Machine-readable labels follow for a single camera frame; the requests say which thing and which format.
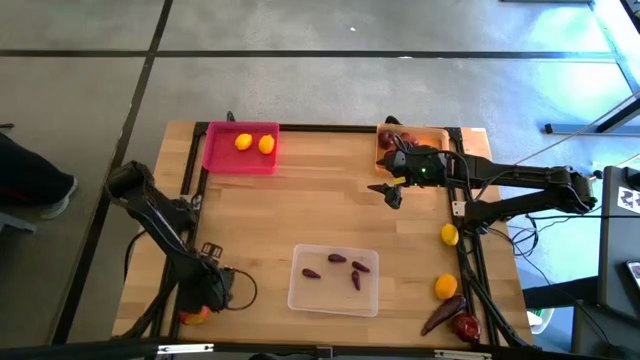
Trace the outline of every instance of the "concrete floor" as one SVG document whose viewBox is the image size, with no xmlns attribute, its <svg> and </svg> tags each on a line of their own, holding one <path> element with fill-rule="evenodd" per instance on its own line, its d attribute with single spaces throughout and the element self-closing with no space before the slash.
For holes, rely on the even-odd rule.
<svg viewBox="0 0 640 360">
<path fill-rule="evenodd" d="M 599 18 L 624 24 L 616 2 L 603 1 Z M 146 50 L 162 4 L 5 0 L 0 49 Z M 497 0 L 185 0 L 173 4 L 160 49 L 608 52 L 596 20 L 586 5 Z M 622 42 L 637 44 L 635 35 Z M 0 347 L 49 341 L 142 63 L 0 57 L 0 122 L 17 124 L 8 135 L 80 181 L 62 217 L 0 241 Z M 168 120 L 220 120 L 233 110 L 239 120 L 375 124 L 394 114 L 407 124 L 485 127 L 494 159 L 508 163 L 558 139 L 542 135 L 542 124 L 590 122 L 630 94 L 612 60 L 161 58 L 126 159 L 153 167 Z M 528 164 L 592 171 L 594 161 L 638 152 L 637 138 L 583 137 Z M 531 257 L 553 281 L 597 272 L 598 223 L 578 221 L 579 230 L 546 230 Z M 110 336 L 136 230 L 123 211 L 109 210 L 71 341 Z M 535 270 L 518 265 L 523 286 L 539 284 Z M 558 326 L 569 336 L 570 324 Z"/>
</svg>

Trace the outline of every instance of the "wooden table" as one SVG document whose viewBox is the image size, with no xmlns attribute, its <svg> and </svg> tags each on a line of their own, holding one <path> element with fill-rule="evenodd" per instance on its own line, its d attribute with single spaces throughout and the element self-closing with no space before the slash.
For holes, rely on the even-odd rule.
<svg viewBox="0 0 640 360">
<path fill-rule="evenodd" d="M 169 197 L 179 195 L 193 127 L 192 122 L 168 124 L 154 176 L 156 186 Z M 490 158 L 484 129 L 463 128 L 462 133 L 466 153 Z M 451 221 L 447 192 L 409 188 L 403 192 L 402 208 L 390 209 L 382 195 L 366 188 L 384 180 L 374 171 L 373 149 L 375 135 L 370 133 L 285 131 L 280 133 L 275 175 L 210 175 L 196 247 L 207 241 L 222 246 L 221 263 L 252 274 L 259 295 L 247 310 L 223 311 L 205 324 L 181 326 L 180 338 L 214 343 L 465 348 L 447 326 L 426 337 L 419 334 L 441 303 L 434 295 L 435 279 L 443 273 L 460 279 L 455 249 L 440 240 L 441 227 Z M 498 200 L 497 188 L 490 187 L 483 199 Z M 506 231 L 504 224 L 494 227 Z M 493 300 L 520 336 L 532 343 L 512 248 L 495 235 L 483 236 L 482 242 Z M 297 244 L 377 251 L 378 315 L 290 310 L 287 294 Z M 114 334 L 126 331 L 156 295 L 164 262 L 164 254 L 151 239 L 138 241 Z M 247 301 L 252 291 L 249 281 L 238 276 L 232 304 Z M 476 308 L 482 309 L 477 300 Z M 165 315 L 163 331 L 170 317 Z"/>
</svg>

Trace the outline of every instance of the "pink plastic bin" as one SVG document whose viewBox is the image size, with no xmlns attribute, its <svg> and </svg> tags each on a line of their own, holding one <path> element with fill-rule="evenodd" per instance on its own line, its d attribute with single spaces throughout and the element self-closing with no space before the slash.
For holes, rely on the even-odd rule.
<svg viewBox="0 0 640 360">
<path fill-rule="evenodd" d="M 242 133 L 251 134 L 253 141 L 249 149 L 238 151 L 235 141 Z M 211 122 L 202 166 L 214 174 L 273 174 L 276 171 L 279 133 L 280 124 L 274 122 Z M 258 149 L 264 135 L 275 139 L 269 155 Z"/>
</svg>

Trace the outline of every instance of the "lemon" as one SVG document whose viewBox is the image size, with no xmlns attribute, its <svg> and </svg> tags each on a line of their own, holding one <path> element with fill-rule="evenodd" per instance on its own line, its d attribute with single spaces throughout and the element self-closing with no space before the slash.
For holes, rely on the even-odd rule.
<svg viewBox="0 0 640 360">
<path fill-rule="evenodd" d="M 445 244 L 455 246 L 458 243 L 458 229 L 452 224 L 446 224 L 440 230 L 440 236 Z"/>
<path fill-rule="evenodd" d="M 240 134 L 236 138 L 236 148 L 238 150 L 247 150 L 251 146 L 253 138 L 249 134 Z"/>
<path fill-rule="evenodd" d="M 458 280 L 451 274 L 444 274 L 436 280 L 436 297 L 440 300 L 447 300 L 456 293 Z"/>
<path fill-rule="evenodd" d="M 273 151 L 273 148 L 275 147 L 275 145 L 276 145 L 276 140 L 273 138 L 273 136 L 265 135 L 260 139 L 260 142 L 258 143 L 258 148 L 260 149 L 261 153 L 265 155 L 269 155 Z"/>
</svg>

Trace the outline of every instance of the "plastic container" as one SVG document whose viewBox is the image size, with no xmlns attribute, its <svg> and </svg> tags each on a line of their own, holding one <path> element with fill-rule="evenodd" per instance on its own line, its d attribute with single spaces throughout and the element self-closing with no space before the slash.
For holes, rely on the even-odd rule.
<svg viewBox="0 0 640 360">
<path fill-rule="evenodd" d="M 239 151 L 235 141 L 242 133 L 251 134 L 253 141 L 249 149 Z M 274 122 L 211 122 L 202 166 L 214 174 L 273 174 L 276 171 L 279 133 L 280 125 Z M 264 135 L 275 139 L 273 151 L 268 155 L 258 149 Z"/>
<path fill-rule="evenodd" d="M 329 254 L 340 254 L 345 263 L 330 263 Z M 378 314 L 378 253 L 373 250 L 297 245 L 293 250 L 289 298 L 292 310 L 374 317 Z M 360 291 L 351 280 L 352 261 L 358 261 L 371 272 L 360 272 Z M 322 279 L 302 275 L 311 269 Z"/>
<path fill-rule="evenodd" d="M 384 154 L 387 151 L 394 150 L 395 146 L 392 146 L 388 150 L 384 150 L 378 146 L 378 134 L 381 131 L 391 131 L 394 134 L 402 134 L 403 132 L 409 133 L 414 136 L 420 145 L 429 145 L 438 150 L 449 150 L 449 133 L 445 129 L 431 128 L 431 127 L 413 127 L 395 124 L 378 124 L 376 130 L 376 157 L 373 161 L 373 165 L 379 173 L 389 174 L 384 166 L 376 164 L 376 161 L 383 159 Z"/>
</svg>

